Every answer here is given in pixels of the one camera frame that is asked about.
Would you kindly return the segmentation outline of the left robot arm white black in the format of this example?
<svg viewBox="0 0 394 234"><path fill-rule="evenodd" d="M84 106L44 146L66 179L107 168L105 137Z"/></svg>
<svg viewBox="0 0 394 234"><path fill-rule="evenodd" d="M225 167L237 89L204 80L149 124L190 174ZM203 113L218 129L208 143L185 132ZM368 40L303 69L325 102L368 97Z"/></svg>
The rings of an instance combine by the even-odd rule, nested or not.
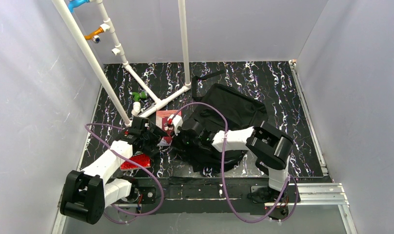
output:
<svg viewBox="0 0 394 234"><path fill-rule="evenodd" d="M131 126L121 128L107 150L81 171L72 170L66 177L59 211L88 224L96 224L105 209L126 198L138 203L142 193L134 179L112 178L125 162L141 152L152 157L159 152L158 144L167 133L149 119L134 117Z"/></svg>

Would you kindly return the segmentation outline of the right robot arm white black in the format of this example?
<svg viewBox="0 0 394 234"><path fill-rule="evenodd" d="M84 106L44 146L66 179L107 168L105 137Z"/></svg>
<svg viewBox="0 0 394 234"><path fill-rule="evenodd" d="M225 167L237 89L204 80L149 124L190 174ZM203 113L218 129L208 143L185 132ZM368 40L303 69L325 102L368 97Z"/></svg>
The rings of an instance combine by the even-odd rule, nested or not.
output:
<svg viewBox="0 0 394 234"><path fill-rule="evenodd" d="M256 167L268 175L269 181L262 192L249 196L252 201L276 201L284 192L293 140L267 122L240 130L210 130L196 119L183 121L179 115L170 115L168 127L173 128L171 145L184 153L195 169L227 171L245 153L254 155Z"/></svg>

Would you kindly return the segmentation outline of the black student backpack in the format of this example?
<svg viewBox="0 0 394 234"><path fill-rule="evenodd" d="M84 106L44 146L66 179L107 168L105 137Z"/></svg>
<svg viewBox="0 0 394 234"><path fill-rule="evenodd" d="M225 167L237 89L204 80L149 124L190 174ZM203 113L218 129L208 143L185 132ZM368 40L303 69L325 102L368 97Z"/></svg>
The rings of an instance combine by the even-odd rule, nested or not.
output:
<svg viewBox="0 0 394 234"><path fill-rule="evenodd" d="M202 117L212 119L217 124L217 133L224 131L224 129L231 131L242 130L263 121L268 121L269 116L264 103L248 97L230 86L215 83L205 95L197 95L197 82L199 80L213 78L223 73L224 71L220 70L201 77L194 76L191 79L192 99L196 104L196 108L188 118ZM220 173L220 149L216 152L177 151L192 166L194 172L201 174L203 171L210 170L212 173Z"/></svg>

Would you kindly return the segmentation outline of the pink comic book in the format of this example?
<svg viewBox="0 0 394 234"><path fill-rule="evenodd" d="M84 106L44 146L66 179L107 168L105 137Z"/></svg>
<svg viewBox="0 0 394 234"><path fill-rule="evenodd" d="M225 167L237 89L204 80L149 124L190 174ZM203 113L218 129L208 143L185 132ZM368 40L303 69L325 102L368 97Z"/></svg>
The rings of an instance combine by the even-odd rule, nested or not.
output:
<svg viewBox="0 0 394 234"><path fill-rule="evenodd" d="M177 110L158 110L156 112L156 126L161 128L164 132L167 133L168 136L164 136L162 140L159 142L157 146L170 146L172 144L172 136L174 136L174 128L173 126L168 125L168 119L171 115L173 115Z"/></svg>

